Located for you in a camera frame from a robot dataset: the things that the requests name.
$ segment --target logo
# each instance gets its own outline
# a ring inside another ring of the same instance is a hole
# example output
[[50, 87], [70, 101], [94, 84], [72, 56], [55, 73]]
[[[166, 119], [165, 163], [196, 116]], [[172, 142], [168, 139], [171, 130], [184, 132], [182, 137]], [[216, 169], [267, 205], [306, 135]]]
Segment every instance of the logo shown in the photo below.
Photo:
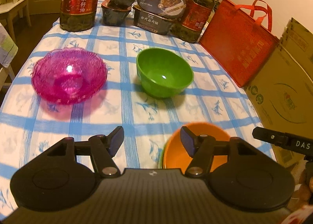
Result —
[[153, 170], [153, 171], [149, 172], [149, 175], [151, 175], [151, 176], [156, 176], [156, 175], [157, 175], [157, 172]]
[[284, 93], [284, 100], [289, 110], [295, 109], [295, 104], [293, 103], [290, 95], [287, 92]]
[[257, 95], [255, 99], [256, 99], [256, 102], [257, 102], [259, 105], [262, 104], [263, 101], [264, 101], [264, 97], [263, 97], [262, 94]]
[[257, 86], [254, 85], [254, 86], [251, 87], [250, 91], [251, 91], [252, 95], [256, 95], [258, 93], [259, 89], [258, 89]]
[[311, 144], [310, 144], [310, 143], [307, 143], [307, 142], [300, 142], [299, 140], [297, 140], [297, 143], [296, 143], [295, 146], [309, 150]]

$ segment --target bag handle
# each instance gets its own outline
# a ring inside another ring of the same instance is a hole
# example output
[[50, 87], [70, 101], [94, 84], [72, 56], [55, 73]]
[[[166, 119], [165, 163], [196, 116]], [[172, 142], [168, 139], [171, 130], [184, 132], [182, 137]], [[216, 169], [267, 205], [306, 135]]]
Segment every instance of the bag handle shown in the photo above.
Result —
[[259, 0], [259, 1], [262, 1], [264, 2], [266, 5], [267, 5], [267, 9], [262, 7], [262, 6], [257, 6], [255, 5], [256, 2], [258, 0], [255, 0], [253, 2], [252, 5], [236, 5], [235, 6], [235, 9], [238, 10], [240, 8], [246, 8], [246, 9], [249, 9], [251, 10], [250, 12], [250, 16], [253, 18], [254, 16], [254, 11], [257, 10], [257, 11], [263, 11], [265, 12], [266, 14], [264, 16], [261, 16], [261, 17], [258, 17], [256, 20], [255, 20], [255, 23], [256, 25], [260, 26], [264, 20], [264, 18], [268, 15], [268, 31], [271, 32], [272, 31], [272, 22], [273, 22], [273, 15], [272, 15], [272, 9], [271, 7], [263, 0]]

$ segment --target orange bowl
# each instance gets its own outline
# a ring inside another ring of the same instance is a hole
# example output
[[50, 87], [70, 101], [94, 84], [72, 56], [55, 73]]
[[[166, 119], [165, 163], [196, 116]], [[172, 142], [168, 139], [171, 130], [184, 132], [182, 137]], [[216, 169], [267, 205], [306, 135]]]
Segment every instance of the orange bowl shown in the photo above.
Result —
[[[195, 135], [207, 134], [218, 141], [229, 141], [228, 135], [223, 129], [207, 122], [193, 122], [186, 125]], [[187, 154], [180, 141], [180, 129], [177, 129], [166, 143], [162, 160], [162, 168], [180, 168], [185, 173], [192, 158]], [[227, 162], [227, 156], [214, 156], [211, 172]]]

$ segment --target chinese characters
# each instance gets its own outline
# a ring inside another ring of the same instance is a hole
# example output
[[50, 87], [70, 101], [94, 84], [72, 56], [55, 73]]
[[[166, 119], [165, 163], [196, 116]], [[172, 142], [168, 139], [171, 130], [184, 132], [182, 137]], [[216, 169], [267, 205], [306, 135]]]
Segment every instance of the chinese characters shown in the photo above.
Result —
[[290, 32], [291, 39], [303, 50], [306, 51], [309, 44], [294, 31]]
[[141, 19], [142, 19], [142, 20], [145, 20], [145, 21], [147, 21], [147, 22], [150, 22], [150, 23], [154, 23], [155, 25], [158, 25], [158, 24], [159, 24], [159, 22], [153, 20], [153, 17], [150, 17], [149, 15], [148, 15], [148, 17], [143, 17], [143, 16], [142, 16]]
[[80, 3], [80, 10], [79, 12], [85, 12], [85, 5], [86, 5], [86, 0], [80, 0], [81, 3]]
[[151, 31], [151, 32], [153, 32], [153, 33], [158, 33], [157, 30], [155, 30], [155, 29], [153, 29], [153, 28], [151, 28], [151, 27], [149, 27], [149, 26], [143, 25], [143, 24], [141, 24], [141, 23], [138, 23], [137, 26], [140, 27], [140, 28], [143, 28], [143, 29], [145, 29], [145, 30], [149, 30], [149, 31]]
[[260, 51], [264, 47], [264, 43], [261, 40], [259, 40], [255, 45], [254, 40], [250, 39], [250, 44], [252, 48], [247, 46], [246, 50], [241, 50], [240, 55], [237, 56], [237, 59], [242, 62], [244, 68], [248, 68], [253, 59], [260, 53]]

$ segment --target table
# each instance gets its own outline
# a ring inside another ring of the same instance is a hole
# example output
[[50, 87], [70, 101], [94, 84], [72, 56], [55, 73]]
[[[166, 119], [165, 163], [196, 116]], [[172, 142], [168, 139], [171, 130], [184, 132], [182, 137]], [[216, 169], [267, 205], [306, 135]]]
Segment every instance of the table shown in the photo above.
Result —
[[[98, 2], [95, 26], [69, 33], [56, 21], [16, 76], [0, 108], [0, 220], [17, 206], [10, 192], [13, 173], [64, 137], [88, 140], [122, 125], [125, 139], [114, 161], [121, 171], [157, 168], [163, 146], [183, 124], [208, 121], [231, 136], [239, 136], [275, 159], [268, 143], [253, 139], [260, 120], [243, 89], [201, 45], [150, 33], [133, 26], [133, 12], [122, 27], [101, 25]], [[31, 85], [34, 63], [53, 49], [82, 47], [107, 63], [108, 80], [91, 99], [60, 106], [41, 99]], [[137, 78], [136, 56], [148, 47], [171, 50], [194, 71], [194, 82], [180, 95], [155, 100], [144, 93]], [[92, 169], [90, 158], [78, 161]]]

